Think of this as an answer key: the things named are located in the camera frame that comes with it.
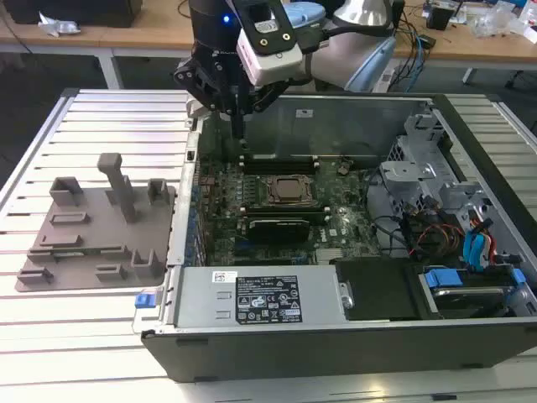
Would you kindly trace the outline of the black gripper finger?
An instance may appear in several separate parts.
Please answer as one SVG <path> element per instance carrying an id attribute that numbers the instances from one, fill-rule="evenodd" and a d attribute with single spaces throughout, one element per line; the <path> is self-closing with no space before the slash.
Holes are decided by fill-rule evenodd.
<path id="1" fill-rule="evenodd" d="M 210 112 L 227 116 L 232 135 L 239 138 L 237 97 L 232 92 L 223 61 L 215 58 L 203 65 L 199 60 L 190 58 L 176 69 L 174 79 Z"/>
<path id="2" fill-rule="evenodd" d="M 237 138 L 243 140 L 246 116 L 269 107 L 289 87 L 288 81 L 277 81 L 255 89 L 242 80 L 237 88 Z"/>

